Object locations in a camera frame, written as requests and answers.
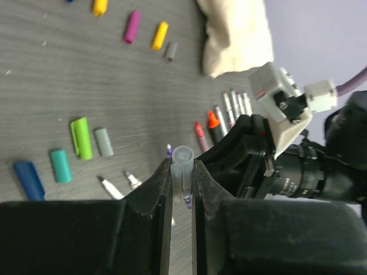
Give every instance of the cable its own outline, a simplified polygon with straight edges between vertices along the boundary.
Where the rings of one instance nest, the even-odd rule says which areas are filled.
[[[367,67],[342,85],[337,86],[338,96],[346,95],[367,80]]]

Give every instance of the gray floor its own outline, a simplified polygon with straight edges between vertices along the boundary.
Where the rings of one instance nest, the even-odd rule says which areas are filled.
[[[125,45],[134,9],[142,22],[136,42]],[[170,24],[166,42],[179,42],[170,64],[163,49],[150,50],[162,20]],[[122,169],[146,180],[167,143],[199,154],[193,123],[205,124],[223,89],[246,89],[248,76],[203,76],[205,39],[205,19],[193,0],[110,0],[101,18],[92,15],[90,0],[0,1],[0,201],[25,199],[11,171],[18,159],[34,162],[48,200],[78,200],[109,199],[97,174],[129,193]],[[69,122],[80,116],[88,117],[90,130],[108,128],[115,156],[100,158],[93,144],[93,160],[77,159]],[[60,147],[69,156],[70,184],[53,178],[48,152]],[[175,205],[173,215],[170,274],[190,274],[190,211]]]

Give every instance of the white towel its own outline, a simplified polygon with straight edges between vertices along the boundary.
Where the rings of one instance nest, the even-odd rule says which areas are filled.
[[[203,69],[210,77],[242,72],[274,60],[262,0],[197,0],[208,18]]]

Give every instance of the red marker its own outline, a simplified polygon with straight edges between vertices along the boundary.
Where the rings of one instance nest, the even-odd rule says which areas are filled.
[[[216,115],[212,111],[209,112],[208,128],[213,143],[214,144],[219,143],[224,136],[222,133],[222,129],[220,127],[220,120],[216,117]]]
[[[206,141],[204,132],[202,131],[202,128],[199,122],[195,123],[195,131],[197,134],[197,140],[199,141],[201,152],[203,153],[207,152],[207,150],[209,150],[208,142]]]

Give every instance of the pen clip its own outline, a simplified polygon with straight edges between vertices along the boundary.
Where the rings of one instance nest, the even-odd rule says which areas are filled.
[[[75,121],[70,123],[70,129],[71,129],[71,135],[73,137],[73,144],[74,144],[74,149],[75,149],[75,153],[77,156],[80,155],[80,149],[79,149],[79,143],[78,143],[78,138],[75,132]]]

